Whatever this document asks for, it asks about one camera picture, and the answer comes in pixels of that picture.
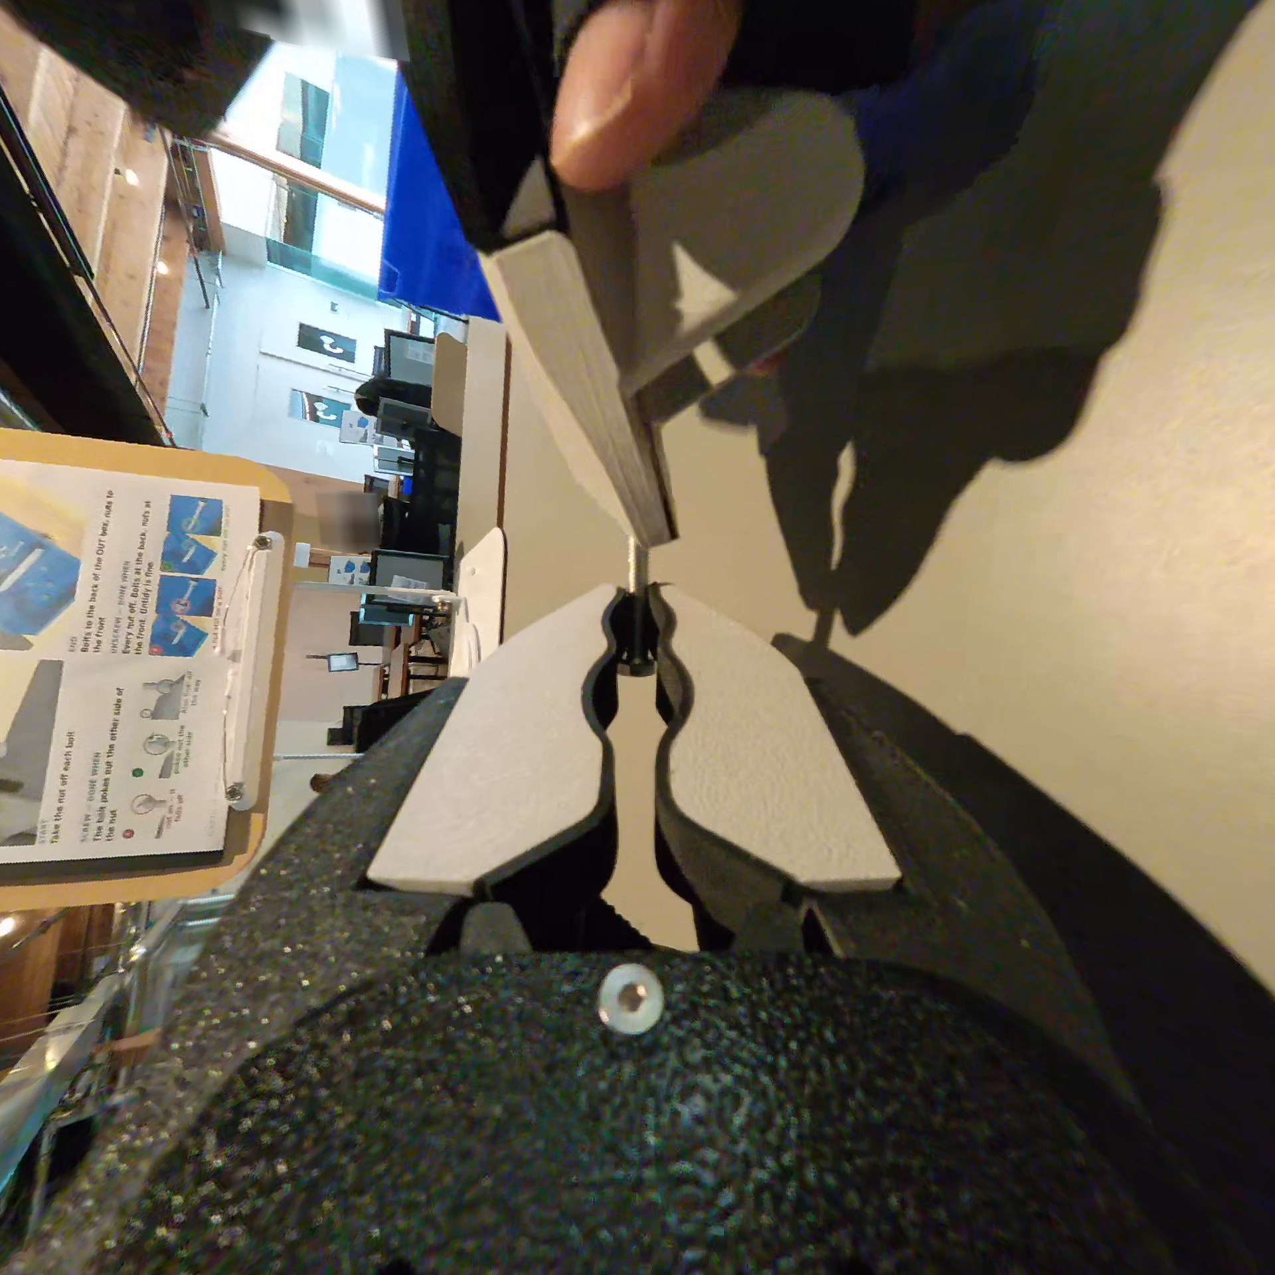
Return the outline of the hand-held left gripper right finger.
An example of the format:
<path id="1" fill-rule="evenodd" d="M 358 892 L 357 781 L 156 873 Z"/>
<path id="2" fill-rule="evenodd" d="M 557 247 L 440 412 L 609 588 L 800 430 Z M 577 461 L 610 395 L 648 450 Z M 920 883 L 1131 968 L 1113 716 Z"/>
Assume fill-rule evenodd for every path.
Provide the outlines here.
<path id="1" fill-rule="evenodd" d="M 659 837 L 732 940 L 803 936 L 811 901 L 885 895 L 903 872 L 798 669 L 671 585 L 651 590 L 665 734 Z"/>

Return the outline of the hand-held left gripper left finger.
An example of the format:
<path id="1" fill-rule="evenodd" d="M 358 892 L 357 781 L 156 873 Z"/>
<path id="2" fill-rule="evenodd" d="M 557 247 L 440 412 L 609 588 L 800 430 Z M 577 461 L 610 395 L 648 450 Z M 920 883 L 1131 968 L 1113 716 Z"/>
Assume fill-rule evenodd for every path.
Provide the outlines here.
<path id="1" fill-rule="evenodd" d="M 518 632 L 465 681 L 366 872 L 398 895 L 503 904 L 531 948 L 595 945 L 616 867 L 613 617 L 603 585 Z"/>

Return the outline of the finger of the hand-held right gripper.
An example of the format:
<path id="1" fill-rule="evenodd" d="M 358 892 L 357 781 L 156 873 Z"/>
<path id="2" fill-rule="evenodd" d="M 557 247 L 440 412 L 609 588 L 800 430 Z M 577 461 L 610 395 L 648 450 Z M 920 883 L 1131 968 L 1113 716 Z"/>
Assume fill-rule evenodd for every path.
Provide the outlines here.
<path id="1" fill-rule="evenodd" d="M 568 231 L 481 257 L 543 421 L 580 486 L 638 538 L 638 313 L 644 283 L 817 275 L 856 216 L 856 125 L 805 90 L 720 90 L 654 165 L 603 195 L 566 190 Z"/>
<path id="2" fill-rule="evenodd" d="M 765 360 L 783 354 L 815 318 L 818 275 L 742 288 L 715 275 L 647 281 L 638 313 L 638 541 L 671 544 L 679 517 L 665 429 Z"/>

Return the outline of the person's right hand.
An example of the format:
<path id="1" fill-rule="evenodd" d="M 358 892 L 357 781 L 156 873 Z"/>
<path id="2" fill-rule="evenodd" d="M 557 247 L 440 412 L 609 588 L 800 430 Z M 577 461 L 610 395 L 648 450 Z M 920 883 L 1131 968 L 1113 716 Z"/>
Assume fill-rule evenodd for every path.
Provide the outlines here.
<path id="1" fill-rule="evenodd" d="M 560 183 L 606 193 L 657 162 L 720 84 L 741 20 L 739 2 L 610 2 L 589 16 L 553 111 Z"/>

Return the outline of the blue plastic bin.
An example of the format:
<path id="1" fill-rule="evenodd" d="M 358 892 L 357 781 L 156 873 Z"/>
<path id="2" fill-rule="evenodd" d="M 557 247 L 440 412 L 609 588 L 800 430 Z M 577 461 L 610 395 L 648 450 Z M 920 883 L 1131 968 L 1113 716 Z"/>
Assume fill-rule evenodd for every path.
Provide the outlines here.
<path id="1" fill-rule="evenodd" d="M 498 322 L 475 250 L 425 140 L 404 74 L 393 116 L 377 297 L 384 304 Z"/>

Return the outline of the light wooden chair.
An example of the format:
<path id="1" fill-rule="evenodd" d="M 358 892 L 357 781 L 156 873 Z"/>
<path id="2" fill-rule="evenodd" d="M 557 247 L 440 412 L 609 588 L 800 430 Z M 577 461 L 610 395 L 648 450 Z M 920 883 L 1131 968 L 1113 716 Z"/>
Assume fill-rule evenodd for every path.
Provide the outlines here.
<path id="1" fill-rule="evenodd" d="M 440 430 L 462 438 L 468 389 L 468 345 L 443 332 L 436 336 L 434 351 L 430 415 Z"/>

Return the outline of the white clip bar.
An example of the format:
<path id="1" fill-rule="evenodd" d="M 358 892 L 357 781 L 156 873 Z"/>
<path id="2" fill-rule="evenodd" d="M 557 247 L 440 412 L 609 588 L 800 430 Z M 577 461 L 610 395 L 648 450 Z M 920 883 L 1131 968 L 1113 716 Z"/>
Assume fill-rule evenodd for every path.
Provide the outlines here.
<path id="1" fill-rule="evenodd" d="M 220 785 L 235 813 L 254 810 L 261 796 L 284 567 L 284 536 L 260 532 L 251 541 L 229 591 L 217 647 L 228 664 Z"/>

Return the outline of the printed instruction sheet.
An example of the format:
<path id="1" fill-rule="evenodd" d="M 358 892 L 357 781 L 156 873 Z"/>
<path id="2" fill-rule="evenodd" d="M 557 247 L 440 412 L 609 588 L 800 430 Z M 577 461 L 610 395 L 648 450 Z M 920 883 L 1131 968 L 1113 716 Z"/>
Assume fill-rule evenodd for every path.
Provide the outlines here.
<path id="1" fill-rule="evenodd" d="M 3 867 L 222 849 L 260 530 L 246 486 L 3 461 Z"/>

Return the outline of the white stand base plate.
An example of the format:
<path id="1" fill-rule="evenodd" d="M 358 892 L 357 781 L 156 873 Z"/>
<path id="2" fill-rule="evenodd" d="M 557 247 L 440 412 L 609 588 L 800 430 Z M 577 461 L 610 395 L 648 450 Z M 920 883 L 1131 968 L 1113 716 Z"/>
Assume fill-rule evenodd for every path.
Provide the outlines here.
<path id="1" fill-rule="evenodd" d="M 465 679 L 503 644 L 507 541 L 493 529 L 455 570 L 449 678 Z"/>

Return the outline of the clear acrylic stand bracket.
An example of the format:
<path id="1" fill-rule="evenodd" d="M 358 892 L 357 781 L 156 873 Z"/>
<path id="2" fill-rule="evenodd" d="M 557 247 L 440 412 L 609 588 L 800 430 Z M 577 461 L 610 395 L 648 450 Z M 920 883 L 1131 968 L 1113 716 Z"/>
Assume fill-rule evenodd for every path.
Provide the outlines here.
<path id="1" fill-rule="evenodd" d="M 337 596 L 343 600 L 343 603 L 358 605 L 363 608 L 364 605 L 373 606 L 373 609 L 381 609 L 383 612 L 393 612 L 393 614 L 404 614 L 404 615 L 425 615 L 425 614 L 449 614 L 458 606 L 460 599 L 458 594 L 448 591 L 448 593 L 422 593 L 418 599 L 422 599 L 422 605 L 407 605 L 404 596 L 390 596 L 389 602 L 383 602 L 378 596 L 381 591 L 373 590 L 370 584 L 364 585 L 331 585 L 331 584 L 320 584 L 320 582 L 310 582 L 301 580 L 292 585 L 293 590 L 299 591 L 310 591 L 319 594 L 329 594 Z"/>

